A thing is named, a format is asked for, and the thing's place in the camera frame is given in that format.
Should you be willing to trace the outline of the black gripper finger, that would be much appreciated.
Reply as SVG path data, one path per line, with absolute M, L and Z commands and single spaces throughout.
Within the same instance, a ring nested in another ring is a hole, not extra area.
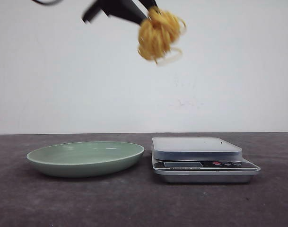
M 155 0 L 139 0 L 139 2 L 147 9 L 158 8 L 158 5 Z
M 100 11 L 108 17 L 114 16 L 138 25 L 147 19 L 132 0 L 96 0 L 83 14 L 82 21 L 90 23 Z

